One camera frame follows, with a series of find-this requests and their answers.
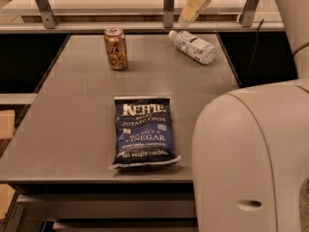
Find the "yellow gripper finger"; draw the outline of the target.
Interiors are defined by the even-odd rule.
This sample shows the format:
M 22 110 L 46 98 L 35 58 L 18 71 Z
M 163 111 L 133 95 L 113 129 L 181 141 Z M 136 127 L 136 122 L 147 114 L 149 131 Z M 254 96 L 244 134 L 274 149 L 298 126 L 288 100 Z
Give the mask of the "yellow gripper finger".
M 186 4 L 179 17 L 179 24 L 182 27 L 188 26 L 193 22 L 201 10 L 208 5 L 211 0 L 186 0 Z

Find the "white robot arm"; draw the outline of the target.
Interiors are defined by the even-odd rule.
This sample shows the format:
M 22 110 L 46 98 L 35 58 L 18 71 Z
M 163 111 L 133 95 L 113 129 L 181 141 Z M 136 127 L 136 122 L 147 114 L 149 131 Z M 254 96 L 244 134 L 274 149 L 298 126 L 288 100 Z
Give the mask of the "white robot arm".
M 211 101 L 192 136 L 199 232 L 300 232 L 309 178 L 309 0 L 275 0 L 297 78 Z

